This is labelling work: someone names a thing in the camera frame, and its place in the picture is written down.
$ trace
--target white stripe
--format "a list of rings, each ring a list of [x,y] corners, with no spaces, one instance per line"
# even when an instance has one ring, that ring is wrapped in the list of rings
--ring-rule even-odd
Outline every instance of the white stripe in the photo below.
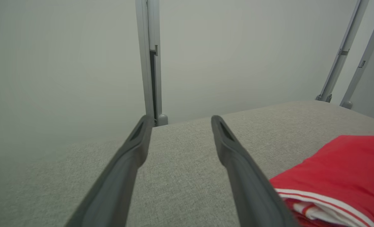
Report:
[[[336,220],[339,220],[341,222],[344,222],[344,223],[348,223],[349,226],[357,226],[358,224],[355,223],[352,219],[349,219],[347,218],[345,215],[342,215],[341,213],[338,213],[328,207],[325,207],[321,204],[318,204],[318,207],[324,211],[326,214],[328,214],[329,216],[335,218]]]
[[[309,205],[312,205],[313,203],[310,203],[310,202],[300,202],[300,203],[295,203],[293,204],[293,209],[296,211],[296,212],[299,212],[301,214],[303,214],[303,209],[306,208],[307,206]]]
[[[320,220],[323,220],[323,221],[327,221],[327,222],[331,222],[331,223],[334,223],[334,224],[340,224],[340,225],[346,225],[346,223],[348,223],[348,221],[350,221],[349,219],[345,218],[345,220],[343,221],[342,218],[339,219],[339,218],[336,218],[335,216],[331,215],[330,213],[327,213],[325,210],[321,209],[320,207],[312,207],[310,208],[307,212],[306,212],[306,217],[308,217],[309,219],[320,219]]]
[[[316,194],[316,193],[312,193],[312,192],[308,192],[308,191],[299,191],[299,190],[293,190],[293,189],[278,189],[278,188],[276,188],[275,190],[277,192],[304,195],[304,196],[309,196],[309,197],[313,197],[313,198],[317,198],[319,200],[325,201],[327,203],[323,203],[323,202],[321,202],[319,200],[313,200],[313,199],[310,199],[310,198],[301,197],[301,196],[298,196],[298,195],[284,195],[284,194],[280,194],[281,197],[285,197],[285,198],[292,198],[292,199],[297,199],[297,200],[301,200],[301,201],[311,201],[314,204],[317,204],[317,203],[318,204],[322,204],[323,206],[328,207],[328,208],[336,211],[337,213],[340,213],[343,216],[349,218],[350,220],[352,220],[355,223],[357,223],[359,226],[366,226],[366,225],[364,225],[364,223],[360,222],[359,220],[357,220],[356,218],[354,218],[352,215],[346,213],[345,211],[343,211],[341,209],[338,209],[338,208],[330,205],[330,204],[334,204],[334,205],[336,205],[338,207],[341,207],[341,208],[343,208],[345,210],[348,210],[352,214],[356,215],[358,218],[362,219],[364,222],[366,222],[371,227],[374,227],[374,222],[372,220],[370,220],[366,215],[362,214],[361,212],[359,212],[355,208],[351,207],[350,205],[348,205],[348,204],[346,204],[346,203],[344,203],[344,202],[342,202],[340,200],[336,200],[336,199],[331,198],[331,197],[327,197],[327,196],[324,196],[324,195],[320,195],[320,194]]]

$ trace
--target red and white fabric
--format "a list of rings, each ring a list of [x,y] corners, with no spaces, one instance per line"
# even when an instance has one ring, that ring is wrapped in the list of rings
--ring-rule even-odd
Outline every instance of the red and white fabric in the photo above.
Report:
[[[374,227],[374,136],[339,136],[270,181],[303,226]]]

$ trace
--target gray fabric surface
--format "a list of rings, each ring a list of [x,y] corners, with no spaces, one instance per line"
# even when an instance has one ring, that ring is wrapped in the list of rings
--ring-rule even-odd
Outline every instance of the gray fabric surface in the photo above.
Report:
[[[288,102],[223,119],[269,178],[338,135],[374,135],[374,119],[320,101]],[[123,139],[1,156],[0,226],[63,226]],[[239,225],[210,118],[153,129],[127,225]]]

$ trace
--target gray metal frame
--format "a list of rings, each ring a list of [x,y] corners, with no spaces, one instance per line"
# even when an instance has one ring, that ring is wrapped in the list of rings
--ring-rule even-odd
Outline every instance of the gray metal frame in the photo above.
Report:
[[[345,92],[344,98],[342,99],[340,106],[343,106],[347,109],[351,109],[352,103],[350,99],[352,95],[354,94],[355,88],[359,80],[361,79],[363,72],[365,71],[365,68],[367,66],[367,63],[369,62],[369,59],[373,53],[373,50],[374,50],[374,30],[366,46],[365,52],[359,62],[358,68],[356,69],[354,73],[354,77],[352,78],[351,83],[348,86],[347,92]]]
[[[354,41],[355,34],[358,30],[368,2],[369,0],[357,0],[354,12],[352,13],[347,30],[345,31],[345,35],[338,49],[338,53],[331,66],[330,73],[328,74],[327,80],[325,81],[320,95],[317,96],[316,100],[328,101],[332,89],[334,88],[335,82],[338,79],[338,75],[341,72],[342,67],[344,66],[349,49],[351,48],[351,45]]]
[[[155,79],[156,79],[156,111],[158,113],[158,126],[167,125],[167,115],[162,112],[161,96],[161,50],[160,50],[160,17],[159,0],[147,0],[148,24],[149,24],[149,46],[155,55]]]
[[[148,11],[146,0],[135,0],[136,23],[138,26],[139,51],[141,55],[142,82],[145,96],[146,114],[154,116],[153,95],[152,95],[152,77],[149,52],[148,36]]]

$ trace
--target red cloth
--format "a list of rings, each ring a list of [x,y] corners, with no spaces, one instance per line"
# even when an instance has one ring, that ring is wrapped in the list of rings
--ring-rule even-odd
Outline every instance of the red cloth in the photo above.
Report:
[[[374,226],[374,136],[339,136],[270,181],[291,209],[290,199],[313,202],[353,221],[346,225]],[[304,226],[320,226],[320,220],[296,217]]]

